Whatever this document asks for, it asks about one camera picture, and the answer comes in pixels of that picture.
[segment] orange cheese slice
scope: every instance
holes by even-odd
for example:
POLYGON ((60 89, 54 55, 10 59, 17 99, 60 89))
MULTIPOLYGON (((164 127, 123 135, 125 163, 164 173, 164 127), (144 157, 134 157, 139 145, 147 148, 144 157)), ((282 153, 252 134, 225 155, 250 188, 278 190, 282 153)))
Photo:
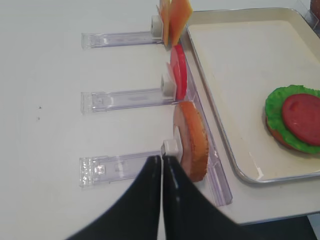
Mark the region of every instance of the orange cheese slice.
POLYGON ((169 9, 169 36, 172 46, 178 44, 180 35, 192 12, 193 9, 189 0, 171 1, 169 9))
POLYGON ((168 41, 169 41, 169 9, 170 9, 170 0, 160 0, 159 14, 163 22, 162 40, 165 46, 168 45, 168 41))

